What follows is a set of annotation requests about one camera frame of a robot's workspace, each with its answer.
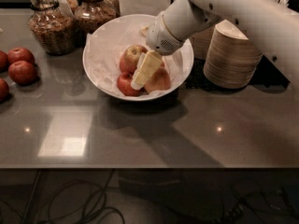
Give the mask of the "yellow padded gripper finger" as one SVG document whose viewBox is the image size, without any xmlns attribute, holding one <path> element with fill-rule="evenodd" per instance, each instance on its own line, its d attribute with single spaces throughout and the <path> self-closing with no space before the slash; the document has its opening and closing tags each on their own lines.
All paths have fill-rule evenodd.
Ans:
<svg viewBox="0 0 299 224">
<path fill-rule="evenodd" d="M 142 53 L 133 74 L 131 87 L 137 91 L 141 90 L 162 63 L 162 56 L 157 51 L 149 50 L 146 53 Z"/>
</svg>

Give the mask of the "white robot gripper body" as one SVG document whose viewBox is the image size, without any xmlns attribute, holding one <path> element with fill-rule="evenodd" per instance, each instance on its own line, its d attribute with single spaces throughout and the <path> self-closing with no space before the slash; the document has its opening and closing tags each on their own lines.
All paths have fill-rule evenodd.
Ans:
<svg viewBox="0 0 299 224">
<path fill-rule="evenodd" d="M 184 41 L 177 39 L 169 30 L 163 11 L 140 32 L 146 38 L 146 45 L 162 56 L 172 55 L 184 45 Z"/>
</svg>

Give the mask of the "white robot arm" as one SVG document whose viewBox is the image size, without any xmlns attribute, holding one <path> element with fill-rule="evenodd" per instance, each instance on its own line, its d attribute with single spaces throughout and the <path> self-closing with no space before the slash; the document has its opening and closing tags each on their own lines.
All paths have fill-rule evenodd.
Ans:
<svg viewBox="0 0 299 224">
<path fill-rule="evenodd" d="M 227 20 L 299 88 L 299 13 L 273 0 L 175 0 L 149 26 L 146 44 L 131 86 L 139 90 L 153 76 L 163 56 L 180 49 L 197 32 Z"/>
</svg>

